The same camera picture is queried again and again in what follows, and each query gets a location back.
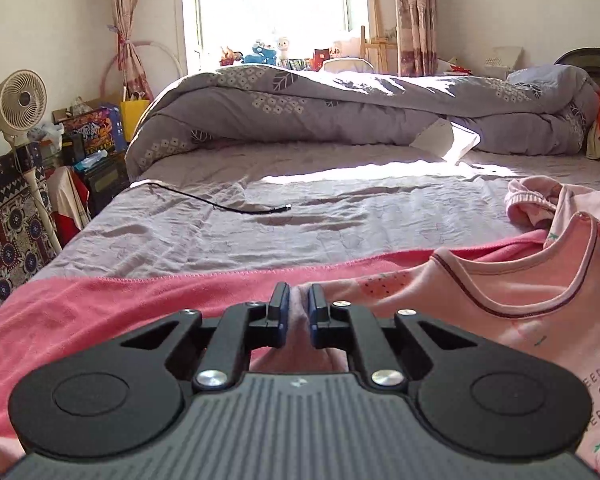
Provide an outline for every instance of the bed sheet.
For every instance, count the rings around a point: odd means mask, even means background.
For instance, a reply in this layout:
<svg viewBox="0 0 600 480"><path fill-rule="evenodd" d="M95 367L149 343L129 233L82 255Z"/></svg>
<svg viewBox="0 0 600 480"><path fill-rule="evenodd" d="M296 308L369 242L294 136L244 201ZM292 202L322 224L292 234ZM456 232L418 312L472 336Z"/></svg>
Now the bed sheet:
<svg viewBox="0 0 600 480"><path fill-rule="evenodd" d="M600 189L583 156L471 152L456 166L406 146L248 144L196 150L142 176L238 208L292 204L250 216L168 190L126 190L35 279L147 278L309 266L409 248L472 246L520 234L504 209L507 182L547 174Z"/></svg>

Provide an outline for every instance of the wooden easel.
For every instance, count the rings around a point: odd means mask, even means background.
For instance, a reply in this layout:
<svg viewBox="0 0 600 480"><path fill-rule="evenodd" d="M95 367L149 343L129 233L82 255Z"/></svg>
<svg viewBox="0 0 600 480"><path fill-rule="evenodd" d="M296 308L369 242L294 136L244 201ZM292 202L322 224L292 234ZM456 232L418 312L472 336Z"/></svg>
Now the wooden easel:
<svg viewBox="0 0 600 480"><path fill-rule="evenodd" d="M384 25L382 24L382 14L380 13L380 0L374 0L374 16L376 17L376 36L367 41L365 38L365 26L360 27L360 57L366 59L366 51L369 48L378 50L378 65L380 72L386 74L389 72L386 51L388 48L398 50L398 44L388 40L384 35Z"/></svg>

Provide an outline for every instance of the shirt neckline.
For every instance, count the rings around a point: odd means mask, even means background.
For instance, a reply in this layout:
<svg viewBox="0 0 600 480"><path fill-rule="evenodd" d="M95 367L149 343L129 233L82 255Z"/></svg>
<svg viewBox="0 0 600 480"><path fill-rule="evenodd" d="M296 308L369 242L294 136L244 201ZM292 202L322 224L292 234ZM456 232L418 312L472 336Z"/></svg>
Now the shirt neckline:
<svg viewBox="0 0 600 480"><path fill-rule="evenodd" d="M470 273L473 274L504 274L516 272L517 270L528 269L530 267L542 264L551 258L557 258L564 250L564 246L568 243L571 237L578 235L574 233L579 222L589 222L590 231L588 233L589 240L587 241L584 254L578 266L578 270L574 279L568 287L555 298L541 301L539 303L525 305L506 305L488 298L480 288L472 280ZM523 317L538 316L547 314L569 303L577 294L584 282L587 274L587 269L593 256L596 241L598 239L598 221L593 216L579 212L571 217L567 228L562 235L548 248L539 253L513 260L512 262L485 263L465 260L455 256L451 251L445 248L440 248L434 251L432 259L440 264L441 267L451 276L458 284L462 291L481 309L493 314L494 316L506 317L509 319L517 319Z"/></svg>

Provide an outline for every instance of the plaid curtain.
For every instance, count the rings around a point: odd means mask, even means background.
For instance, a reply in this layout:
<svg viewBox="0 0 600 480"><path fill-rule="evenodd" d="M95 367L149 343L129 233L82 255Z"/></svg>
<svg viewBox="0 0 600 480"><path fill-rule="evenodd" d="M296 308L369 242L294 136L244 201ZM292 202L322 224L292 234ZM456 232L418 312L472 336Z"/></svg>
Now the plaid curtain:
<svg viewBox="0 0 600 480"><path fill-rule="evenodd" d="M146 80L146 73L130 41L134 22L134 10L138 0L111 0L113 23L111 29L118 35L118 69L122 70L129 93L144 92L144 98L152 101L154 96Z"/></svg>
<svg viewBox="0 0 600 480"><path fill-rule="evenodd" d="M395 0L398 16L398 75L436 73L436 0Z"/></svg>

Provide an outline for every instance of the toy box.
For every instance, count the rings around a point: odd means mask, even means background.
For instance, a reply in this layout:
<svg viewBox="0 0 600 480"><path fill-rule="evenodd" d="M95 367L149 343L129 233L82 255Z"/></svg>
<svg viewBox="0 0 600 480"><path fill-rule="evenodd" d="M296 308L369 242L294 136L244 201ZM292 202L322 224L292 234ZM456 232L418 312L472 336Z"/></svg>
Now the toy box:
<svg viewBox="0 0 600 480"><path fill-rule="evenodd" d="M91 112L62 121L67 135L80 133L84 154L98 150L122 152L126 149L125 136L120 121L120 110L114 105L104 105Z"/></svg>

